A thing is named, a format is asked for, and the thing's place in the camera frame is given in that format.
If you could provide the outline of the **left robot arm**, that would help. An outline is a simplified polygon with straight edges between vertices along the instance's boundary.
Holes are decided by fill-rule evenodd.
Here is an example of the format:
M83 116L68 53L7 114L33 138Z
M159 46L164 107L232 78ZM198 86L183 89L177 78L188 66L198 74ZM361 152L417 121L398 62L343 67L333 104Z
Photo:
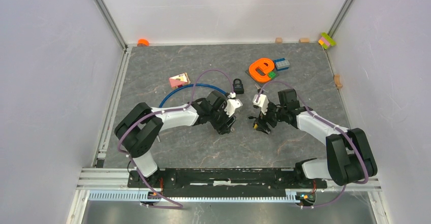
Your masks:
M161 131L210 123L218 134L228 134L236 121L234 113L241 106L239 99L216 90L205 98L177 107L156 108L138 103L114 130L119 140L118 149L123 150L140 171L141 182L154 187L159 183L160 174L150 149Z

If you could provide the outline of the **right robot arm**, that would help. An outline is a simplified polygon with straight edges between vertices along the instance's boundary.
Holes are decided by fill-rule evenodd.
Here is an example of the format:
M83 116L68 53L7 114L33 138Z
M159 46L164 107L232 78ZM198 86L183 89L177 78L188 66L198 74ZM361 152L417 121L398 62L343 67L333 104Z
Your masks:
M278 123L285 122L313 136L326 149L324 159L306 159L295 164L293 179L297 186L307 187L314 179L332 180L344 186L365 183L376 176L378 167L362 129L349 129L326 120L312 108L301 105L294 89L281 90L278 96L278 104L262 93L254 96L253 106L260 112L254 117L253 128L270 134Z

